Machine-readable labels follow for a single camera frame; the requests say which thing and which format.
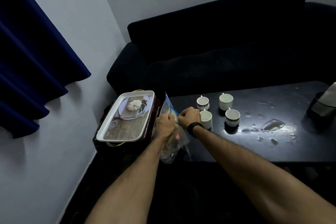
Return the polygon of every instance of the black wristwatch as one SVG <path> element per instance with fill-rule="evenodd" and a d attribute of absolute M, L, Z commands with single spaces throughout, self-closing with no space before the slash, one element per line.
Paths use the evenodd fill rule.
<path fill-rule="evenodd" d="M 191 123 L 191 124 L 188 126 L 187 131 L 188 131 L 189 134 L 191 134 L 193 137 L 195 137 L 194 134 L 193 134 L 193 128 L 194 128 L 195 126 L 201 126 L 202 128 L 204 128 L 203 125 L 200 124 L 199 122 L 193 122 L 193 123 Z"/>

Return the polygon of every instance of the forearm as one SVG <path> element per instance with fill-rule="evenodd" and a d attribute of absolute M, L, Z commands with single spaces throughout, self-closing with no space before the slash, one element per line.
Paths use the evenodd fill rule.
<path fill-rule="evenodd" d="M 86 224 L 146 223 L 164 140 L 155 139 L 104 192 Z"/>
<path fill-rule="evenodd" d="M 267 221 L 336 221 L 334 206 L 283 169 L 200 126 L 193 133 Z"/>

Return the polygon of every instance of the table surface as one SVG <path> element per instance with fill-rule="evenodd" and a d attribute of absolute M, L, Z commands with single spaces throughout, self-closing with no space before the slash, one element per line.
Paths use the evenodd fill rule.
<path fill-rule="evenodd" d="M 233 96 L 233 108 L 241 114 L 234 131 L 225 126 L 225 112 L 219 109 L 219 93 L 202 94 L 209 99 L 210 131 L 261 155 L 271 162 L 336 162 L 336 119 L 326 129 L 317 129 L 306 115 L 315 94 L 324 92 L 323 82 L 302 82 L 256 89 L 226 91 Z M 196 108 L 200 95 L 170 98 L 177 112 Z M 272 121 L 282 128 L 267 130 Z M 206 148 L 192 138 L 181 154 L 185 161 L 215 162 Z"/>

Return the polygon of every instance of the right hand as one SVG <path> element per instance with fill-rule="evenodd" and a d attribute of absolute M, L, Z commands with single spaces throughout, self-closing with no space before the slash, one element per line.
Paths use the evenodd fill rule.
<path fill-rule="evenodd" d="M 180 116 L 177 117 L 177 120 L 183 128 L 187 129 L 191 123 L 201 123 L 200 111 L 194 107 L 189 107 L 181 112 Z"/>

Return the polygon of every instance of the ceramic cup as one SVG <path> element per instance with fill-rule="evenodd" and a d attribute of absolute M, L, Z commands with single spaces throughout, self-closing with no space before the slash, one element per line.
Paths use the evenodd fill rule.
<path fill-rule="evenodd" d="M 211 114 L 211 112 L 204 109 L 202 112 L 199 112 L 199 114 L 201 115 L 201 122 L 202 122 L 203 127 L 205 129 L 211 128 L 212 127 L 212 114 Z"/>
<path fill-rule="evenodd" d="M 229 110 L 225 112 L 225 121 L 226 121 L 226 124 L 230 127 L 238 126 L 239 118 L 240 118 L 240 113 L 237 110 L 233 110 L 229 108 Z"/>
<path fill-rule="evenodd" d="M 227 111 L 229 109 L 232 109 L 232 105 L 233 105 L 233 96 L 224 93 L 222 93 L 219 96 L 219 108 L 221 110 Z"/>
<path fill-rule="evenodd" d="M 204 96 L 200 96 L 197 100 L 197 108 L 200 110 L 200 111 L 203 111 L 204 109 L 207 111 L 210 107 L 210 104 L 209 104 L 209 99 L 207 97 L 204 97 Z"/>

